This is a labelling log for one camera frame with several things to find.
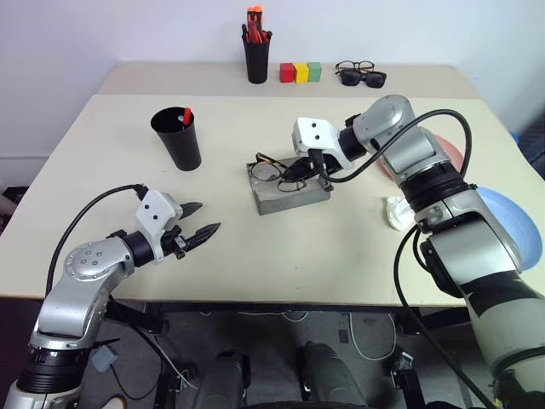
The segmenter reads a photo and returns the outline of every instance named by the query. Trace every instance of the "floor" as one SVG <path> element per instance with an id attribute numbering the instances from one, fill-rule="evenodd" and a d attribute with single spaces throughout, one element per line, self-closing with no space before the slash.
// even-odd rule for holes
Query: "floor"
<path id="1" fill-rule="evenodd" d="M 301 313 L 290 313 L 296 320 Z M 350 337 L 348 314 L 311 312 L 292 323 L 281 315 L 252 316 L 237 313 L 169 314 L 170 331 L 159 342 L 180 363 L 192 362 L 201 374 L 223 350 L 235 348 L 250 356 L 252 384 L 248 403 L 274 400 L 300 400 L 295 376 L 295 351 L 309 340 L 329 344 L 346 362 L 362 389 L 368 404 L 376 408 L 405 408 L 400 391 L 393 388 L 381 362 L 368 361 L 356 352 Z M 368 356 L 381 356 L 393 341 L 392 324 L 386 314 L 353 314 L 357 343 Z M 459 325 L 435 332 L 442 345 L 453 354 L 468 375 L 490 395 L 491 377 L 473 338 L 470 325 Z M 156 382 L 159 359 L 130 329 L 105 323 L 99 339 L 121 337 L 114 344 L 118 360 L 114 364 L 126 390 L 142 395 Z M 398 335 L 398 345 L 415 357 L 426 401 L 446 400 L 459 407 L 478 406 L 439 356 L 421 336 Z M 84 376 L 81 408 L 100 407 L 110 396 L 120 393 L 111 371 L 98 373 L 89 365 Z M 191 407 L 195 391 L 179 394 L 176 407 Z M 130 401 L 129 409 L 151 408 L 154 394 Z"/>

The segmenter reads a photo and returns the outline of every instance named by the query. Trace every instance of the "black eyeglasses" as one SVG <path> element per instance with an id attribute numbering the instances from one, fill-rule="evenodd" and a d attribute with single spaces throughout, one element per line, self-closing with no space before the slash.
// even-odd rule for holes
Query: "black eyeglasses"
<path id="1" fill-rule="evenodd" d="M 371 61 L 341 61 L 335 65 L 336 74 L 341 77 L 341 83 L 354 87 L 361 81 L 368 87 L 382 88 L 386 82 L 386 73 L 375 71 L 375 64 Z"/>
<path id="2" fill-rule="evenodd" d="M 257 181 L 278 181 L 277 188 L 280 192 L 297 192 L 307 187 L 304 180 L 287 181 L 284 178 L 284 172 L 288 166 L 270 158 L 263 153 L 255 154 L 255 163 L 250 168 L 251 176 Z"/>

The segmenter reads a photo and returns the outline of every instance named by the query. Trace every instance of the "white wall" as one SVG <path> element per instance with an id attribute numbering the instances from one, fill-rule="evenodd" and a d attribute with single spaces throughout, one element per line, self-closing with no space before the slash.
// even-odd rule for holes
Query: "white wall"
<path id="1" fill-rule="evenodd" d="M 31 180 L 43 160 L 14 165 L 12 158 L 50 153 L 116 60 L 242 59 L 240 25 L 249 4 L 0 1 L 0 181 Z M 449 63 L 515 131 L 544 107 L 543 0 L 261 4 L 273 31 L 271 61 Z"/>

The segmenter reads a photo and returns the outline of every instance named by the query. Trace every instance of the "green block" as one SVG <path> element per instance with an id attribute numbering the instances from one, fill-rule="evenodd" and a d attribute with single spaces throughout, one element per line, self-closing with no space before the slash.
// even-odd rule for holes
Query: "green block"
<path id="1" fill-rule="evenodd" d="M 309 62 L 308 64 L 308 82 L 317 83 L 322 75 L 322 65 L 319 62 Z"/>

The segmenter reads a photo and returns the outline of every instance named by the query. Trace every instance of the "black cup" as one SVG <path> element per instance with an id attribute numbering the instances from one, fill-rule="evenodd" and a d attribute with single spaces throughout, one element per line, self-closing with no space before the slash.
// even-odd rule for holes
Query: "black cup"
<path id="1" fill-rule="evenodd" d="M 269 65 L 269 44 L 272 32 L 268 33 L 268 41 L 265 43 L 250 43 L 242 36 L 244 53 L 246 54 L 246 71 L 248 81 L 253 84 L 263 84 L 267 81 L 267 69 Z"/>
<path id="2" fill-rule="evenodd" d="M 191 114 L 188 126 L 180 121 L 185 108 L 171 107 L 153 115 L 152 128 L 163 141 L 170 157 L 180 170 L 195 170 L 201 164 L 201 154 L 198 150 L 195 135 L 195 117 Z"/>

